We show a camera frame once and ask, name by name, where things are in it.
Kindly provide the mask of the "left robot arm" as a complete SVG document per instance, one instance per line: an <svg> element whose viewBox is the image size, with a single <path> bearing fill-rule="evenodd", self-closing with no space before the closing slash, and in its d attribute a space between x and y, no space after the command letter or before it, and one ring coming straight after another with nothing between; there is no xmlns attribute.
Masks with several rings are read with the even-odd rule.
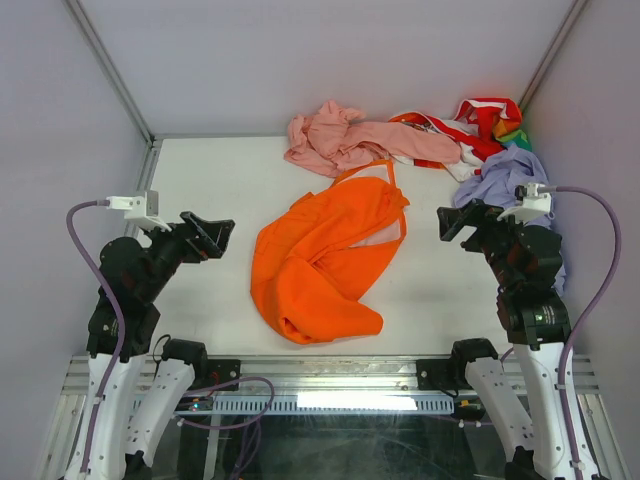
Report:
<svg viewBox="0 0 640 480"><path fill-rule="evenodd" d="M155 301L177 269L221 258L232 220L205 221L183 212L180 222L108 242L89 264L100 283L88 324L89 385L67 479L148 479L161 437L178 401L209 377L203 343L170 339L163 347L151 389L133 404L160 318Z"/></svg>

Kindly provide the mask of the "orange zip jacket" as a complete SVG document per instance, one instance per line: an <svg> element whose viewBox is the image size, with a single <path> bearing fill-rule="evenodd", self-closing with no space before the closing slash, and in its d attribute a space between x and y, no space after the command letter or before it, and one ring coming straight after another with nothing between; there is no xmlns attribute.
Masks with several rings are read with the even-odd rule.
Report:
<svg viewBox="0 0 640 480"><path fill-rule="evenodd" d="M409 204L388 160L297 200L256 239L250 293L264 321L300 345L379 334L382 315L361 299L405 239Z"/></svg>

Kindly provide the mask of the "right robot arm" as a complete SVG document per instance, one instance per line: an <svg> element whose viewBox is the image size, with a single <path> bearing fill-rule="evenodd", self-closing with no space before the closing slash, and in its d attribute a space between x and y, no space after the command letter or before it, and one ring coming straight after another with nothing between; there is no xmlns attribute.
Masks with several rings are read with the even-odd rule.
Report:
<svg viewBox="0 0 640 480"><path fill-rule="evenodd" d="M498 282L497 316L525 383L527 400L521 402L489 340L453 344L448 378L479 397L505 452L505 478L599 478L573 383L571 324L554 288L562 265L560 235L480 200L440 207L437 217L446 242L473 228L461 246L482 254Z"/></svg>

